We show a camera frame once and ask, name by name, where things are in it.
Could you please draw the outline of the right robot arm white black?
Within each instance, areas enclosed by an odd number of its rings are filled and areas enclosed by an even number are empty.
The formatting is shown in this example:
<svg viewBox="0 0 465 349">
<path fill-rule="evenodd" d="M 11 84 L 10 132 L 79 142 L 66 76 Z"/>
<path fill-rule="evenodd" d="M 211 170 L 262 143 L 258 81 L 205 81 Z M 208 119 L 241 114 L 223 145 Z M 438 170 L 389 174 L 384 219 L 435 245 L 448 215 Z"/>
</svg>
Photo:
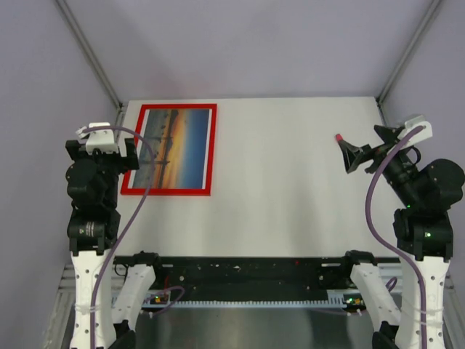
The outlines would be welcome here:
<svg viewBox="0 0 465 349">
<path fill-rule="evenodd" d="M 402 302 L 396 305 L 381 279 L 370 252 L 348 251 L 339 269 L 343 285 L 357 287 L 373 326 L 373 348 L 444 348 L 443 301 L 445 277 L 453 256 L 449 209 L 463 198 L 464 171 L 453 161 L 437 159 L 418 169 L 408 154 L 416 143 L 432 136 L 420 122 L 398 128 L 375 126 L 382 144 L 356 147 L 336 136 L 347 173 L 367 161 L 372 180 L 365 197 L 365 219 L 372 236 L 400 258 Z M 396 244 L 376 231 L 372 200 L 384 177 L 403 203 L 394 213 Z"/>
</svg>

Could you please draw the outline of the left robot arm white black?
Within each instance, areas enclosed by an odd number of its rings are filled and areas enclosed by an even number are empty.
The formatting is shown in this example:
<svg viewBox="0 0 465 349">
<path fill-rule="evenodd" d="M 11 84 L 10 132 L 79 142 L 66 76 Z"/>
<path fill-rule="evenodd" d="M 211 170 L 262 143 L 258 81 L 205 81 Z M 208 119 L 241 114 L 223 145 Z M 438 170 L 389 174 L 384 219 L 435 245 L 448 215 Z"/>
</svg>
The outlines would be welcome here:
<svg viewBox="0 0 465 349">
<path fill-rule="evenodd" d="M 75 273 L 76 303 L 70 348 L 135 348 L 135 325 L 149 288 L 164 282 L 156 253 L 123 257 L 124 285 L 112 293 L 113 247 L 121 216 L 117 212 L 118 177 L 138 169 L 134 140 L 124 140 L 122 156 L 112 141 L 96 145 L 66 142 L 73 163 L 66 172 L 72 213 L 67 234 Z"/>
</svg>

